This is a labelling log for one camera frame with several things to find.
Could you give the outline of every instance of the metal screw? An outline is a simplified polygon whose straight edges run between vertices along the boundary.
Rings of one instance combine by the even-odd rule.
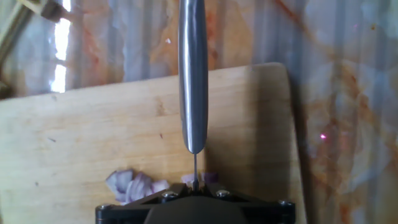
[[[227,190],[219,190],[216,192],[217,197],[225,197],[228,196],[229,194],[230,192]]]
[[[174,197],[177,197],[178,194],[173,191],[167,191],[167,192],[162,193],[162,196],[165,198],[174,198]]]
[[[286,200],[279,200],[278,203],[279,203],[281,206],[290,205],[290,204],[291,204],[290,202],[288,202],[288,201],[286,201]]]
[[[105,209],[108,209],[108,208],[110,208],[112,206],[113,205],[110,204],[110,203],[105,203],[105,204],[102,204],[102,205],[98,206],[98,208],[101,209],[101,210],[105,210]]]

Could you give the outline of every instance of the diced red onion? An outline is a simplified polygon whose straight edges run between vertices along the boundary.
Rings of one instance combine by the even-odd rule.
[[[201,179],[205,183],[214,184],[218,183],[218,174],[216,172],[201,173]]]
[[[114,171],[106,179],[106,185],[115,194],[116,200],[125,201],[126,191],[129,182],[132,180],[132,170]]]
[[[151,195],[151,183],[152,181],[148,176],[142,172],[138,173],[136,178],[127,187],[126,202],[130,203]]]
[[[191,184],[195,180],[195,174],[188,174],[188,175],[183,175],[181,177],[181,182],[184,184]]]
[[[167,180],[159,180],[157,182],[152,183],[152,191],[153,193],[160,192],[162,190],[168,189],[170,187]]]
[[[106,179],[106,185],[115,194],[116,200],[121,202],[121,205],[126,205],[170,187],[166,180],[152,183],[150,177],[142,172],[138,173],[133,180],[132,170],[114,171]]]

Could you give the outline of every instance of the wooden cutting board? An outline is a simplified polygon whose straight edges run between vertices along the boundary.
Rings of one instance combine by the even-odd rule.
[[[297,223],[306,223],[283,65],[210,72],[209,95],[198,168],[242,193],[297,203]],[[178,77],[0,102],[3,223],[93,223],[97,205],[116,203],[104,182],[115,169],[179,182],[193,156],[178,103]]]

